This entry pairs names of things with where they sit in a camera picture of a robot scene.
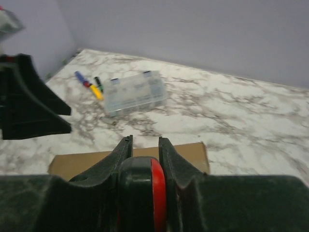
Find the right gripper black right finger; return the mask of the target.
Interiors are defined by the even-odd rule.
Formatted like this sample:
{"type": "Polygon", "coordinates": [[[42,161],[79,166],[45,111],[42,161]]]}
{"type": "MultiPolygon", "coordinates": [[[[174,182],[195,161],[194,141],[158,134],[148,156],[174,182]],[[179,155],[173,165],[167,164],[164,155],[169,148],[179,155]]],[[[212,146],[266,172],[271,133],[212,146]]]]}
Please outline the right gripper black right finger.
{"type": "Polygon", "coordinates": [[[289,175],[210,175],[159,138],[172,232],[306,232],[309,188],[289,175]]]}

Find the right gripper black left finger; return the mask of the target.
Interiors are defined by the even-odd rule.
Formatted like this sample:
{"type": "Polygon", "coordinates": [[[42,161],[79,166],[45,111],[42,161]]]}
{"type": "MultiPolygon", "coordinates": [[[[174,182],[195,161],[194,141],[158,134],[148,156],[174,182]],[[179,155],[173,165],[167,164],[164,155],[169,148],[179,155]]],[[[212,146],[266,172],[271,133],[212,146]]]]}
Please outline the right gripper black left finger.
{"type": "Polygon", "coordinates": [[[132,145],[132,136],[122,138],[107,157],[68,181],[50,174],[1,176],[1,231],[113,230],[116,177],[132,145]]]}

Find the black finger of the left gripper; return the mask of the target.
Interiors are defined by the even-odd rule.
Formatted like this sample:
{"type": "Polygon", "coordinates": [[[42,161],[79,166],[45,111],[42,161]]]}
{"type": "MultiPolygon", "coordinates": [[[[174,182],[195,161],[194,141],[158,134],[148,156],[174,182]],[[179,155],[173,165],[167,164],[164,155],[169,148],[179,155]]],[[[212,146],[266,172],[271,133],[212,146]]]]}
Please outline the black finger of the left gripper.
{"type": "Polygon", "coordinates": [[[0,129],[3,140],[71,133],[71,108],[37,74],[31,56],[0,57],[0,129]]]}

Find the red black utility knife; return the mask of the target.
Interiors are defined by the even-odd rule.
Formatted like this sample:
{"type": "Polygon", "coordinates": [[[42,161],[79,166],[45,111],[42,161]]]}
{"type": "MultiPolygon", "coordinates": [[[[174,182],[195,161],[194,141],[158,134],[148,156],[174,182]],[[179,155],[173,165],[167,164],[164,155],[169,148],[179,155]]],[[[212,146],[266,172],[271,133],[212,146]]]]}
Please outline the red black utility knife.
{"type": "Polygon", "coordinates": [[[165,232],[167,200],[164,172],[154,157],[124,160],[117,176],[119,232],[165,232]]]}

